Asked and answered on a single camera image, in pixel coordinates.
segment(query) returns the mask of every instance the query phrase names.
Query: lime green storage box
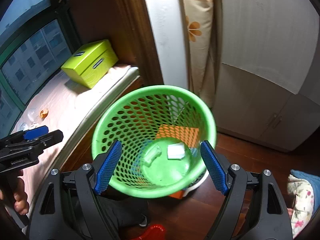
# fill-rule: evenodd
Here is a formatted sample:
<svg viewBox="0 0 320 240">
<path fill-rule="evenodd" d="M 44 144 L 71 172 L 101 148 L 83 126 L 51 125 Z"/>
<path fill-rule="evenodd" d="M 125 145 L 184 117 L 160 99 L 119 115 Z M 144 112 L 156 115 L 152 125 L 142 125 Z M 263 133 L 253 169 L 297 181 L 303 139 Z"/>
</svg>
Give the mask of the lime green storage box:
<svg viewBox="0 0 320 240">
<path fill-rule="evenodd" d="M 103 40 L 81 46 L 61 69 L 73 81 L 93 88 L 117 61 L 110 42 Z"/>
</svg>

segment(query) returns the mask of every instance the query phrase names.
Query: red plastic item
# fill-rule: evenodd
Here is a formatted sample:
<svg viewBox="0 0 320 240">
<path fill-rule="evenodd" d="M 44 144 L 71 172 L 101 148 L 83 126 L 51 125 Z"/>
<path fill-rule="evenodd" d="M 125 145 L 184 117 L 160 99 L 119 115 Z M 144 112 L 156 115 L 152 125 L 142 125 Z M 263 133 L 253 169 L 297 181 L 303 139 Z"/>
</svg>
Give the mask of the red plastic item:
<svg viewBox="0 0 320 240">
<path fill-rule="evenodd" d="M 151 225 L 141 236 L 131 240 L 165 240 L 165 232 L 166 230 L 163 225 Z"/>
</svg>

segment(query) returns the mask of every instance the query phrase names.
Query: blue gripper pad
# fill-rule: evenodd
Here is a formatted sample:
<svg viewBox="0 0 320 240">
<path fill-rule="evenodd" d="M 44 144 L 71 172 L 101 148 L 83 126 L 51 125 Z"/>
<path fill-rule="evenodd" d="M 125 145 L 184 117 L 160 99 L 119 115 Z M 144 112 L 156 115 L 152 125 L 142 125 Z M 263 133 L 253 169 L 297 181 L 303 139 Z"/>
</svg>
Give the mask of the blue gripper pad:
<svg viewBox="0 0 320 240">
<path fill-rule="evenodd" d="M 206 142 L 201 143 L 200 154 L 214 186 L 223 195 L 226 195 L 229 191 L 226 184 L 226 174 Z"/>
<path fill-rule="evenodd" d="M 49 132 L 49 128 L 47 126 L 40 126 L 40 127 L 37 127 L 37 128 L 34 128 L 32 130 L 28 130 L 26 131 L 26 133 L 23 135 L 23 138 L 25 140 L 33 140 L 35 138 L 38 138 L 40 136 L 43 136 L 45 134 L 47 134 Z"/>
<path fill-rule="evenodd" d="M 101 165 L 101 168 L 97 174 L 96 186 L 94 191 L 96 194 L 100 195 L 101 192 L 105 191 L 109 185 L 109 181 L 115 168 L 118 164 L 118 161 L 122 154 L 122 144 L 120 141 L 117 141 L 113 148 L 110 150 L 108 157 L 105 159 L 104 163 Z"/>
</svg>

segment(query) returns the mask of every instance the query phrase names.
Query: basket rim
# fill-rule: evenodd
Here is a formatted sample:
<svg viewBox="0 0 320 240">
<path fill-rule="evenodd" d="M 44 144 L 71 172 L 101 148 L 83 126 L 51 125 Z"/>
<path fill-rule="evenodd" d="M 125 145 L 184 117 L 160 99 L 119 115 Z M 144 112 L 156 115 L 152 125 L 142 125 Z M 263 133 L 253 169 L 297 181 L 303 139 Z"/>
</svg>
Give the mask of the basket rim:
<svg viewBox="0 0 320 240">
<path fill-rule="evenodd" d="M 126 95 L 124 95 L 122 98 L 118 99 L 116 102 L 114 102 L 107 110 L 106 112 L 102 115 L 102 117 L 100 118 L 94 133 L 93 133 L 93 137 L 92 137 L 92 158 L 94 159 L 98 154 L 100 154 L 100 152 L 98 152 L 96 144 L 99 142 L 100 140 L 98 140 L 99 137 L 99 133 L 100 133 L 100 128 L 103 125 L 104 120 L 106 119 L 106 117 L 108 116 L 108 114 L 110 112 L 113 112 L 116 108 L 119 107 L 119 105 L 123 105 L 126 102 L 128 102 L 129 98 L 132 97 L 138 97 L 141 93 L 145 93 L 148 91 L 155 91 L 154 93 L 157 94 L 159 92 L 159 89 L 163 90 L 163 93 L 168 93 L 169 91 L 175 91 L 178 93 L 182 93 L 190 98 L 192 98 L 196 104 L 198 104 L 199 109 L 201 111 L 203 111 L 205 120 L 204 123 L 206 124 L 206 128 L 207 128 L 207 132 L 208 132 L 208 138 L 207 140 L 210 142 L 210 144 L 212 145 L 212 147 L 215 147 L 216 145 L 216 138 L 217 138 L 217 131 L 216 131 L 216 125 L 215 125 L 215 121 L 213 118 L 213 115 L 211 113 L 211 110 L 208 108 L 208 106 L 204 103 L 204 101 L 202 101 L 198 96 L 196 96 L 194 93 L 185 90 L 183 88 L 180 87 L 175 87 L 175 86 L 169 86 L 169 85 L 156 85 L 156 86 L 149 86 L 149 87 L 144 87 L 144 88 L 140 88 L 137 90 L 134 90 Z M 110 180 L 110 185 L 119 190 L 122 193 L 125 193 L 127 195 L 130 196 L 134 196 L 134 197 L 140 197 L 140 198 L 157 198 L 157 197 L 163 197 L 163 196 L 168 196 L 172 193 L 175 193 L 183 188 L 188 187 L 188 185 L 190 185 L 190 183 L 192 183 L 204 170 L 206 169 L 206 166 L 204 164 L 204 162 L 201 160 L 199 161 L 195 167 L 188 173 L 187 176 L 185 176 L 183 179 L 181 179 L 180 181 L 171 184 L 169 186 L 165 186 L 165 187 L 161 187 L 161 188 L 156 188 L 156 189 L 139 189 L 139 188 L 134 188 L 134 187 L 129 187 L 127 185 L 125 185 L 123 182 L 118 181 L 114 176 L 111 177 Z"/>
</svg>

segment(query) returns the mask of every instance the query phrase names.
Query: door handle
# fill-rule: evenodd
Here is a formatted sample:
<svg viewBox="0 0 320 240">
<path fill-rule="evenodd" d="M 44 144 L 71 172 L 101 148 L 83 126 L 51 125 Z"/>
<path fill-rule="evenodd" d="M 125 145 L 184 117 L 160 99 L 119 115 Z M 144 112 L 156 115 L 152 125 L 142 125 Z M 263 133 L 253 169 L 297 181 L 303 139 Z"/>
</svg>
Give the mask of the door handle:
<svg viewBox="0 0 320 240">
<path fill-rule="evenodd" d="M 273 113 L 273 115 L 270 116 L 270 118 L 267 121 L 267 126 L 270 126 L 274 122 L 274 120 L 277 118 L 277 116 L 278 116 L 277 113 Z"/>
<path fill-rule="evenodd" d="M 273 125 L 273 129 L 275 129 L 282 122 L 282 116 L 278 119 L 278 121 Z"/>
</svg>

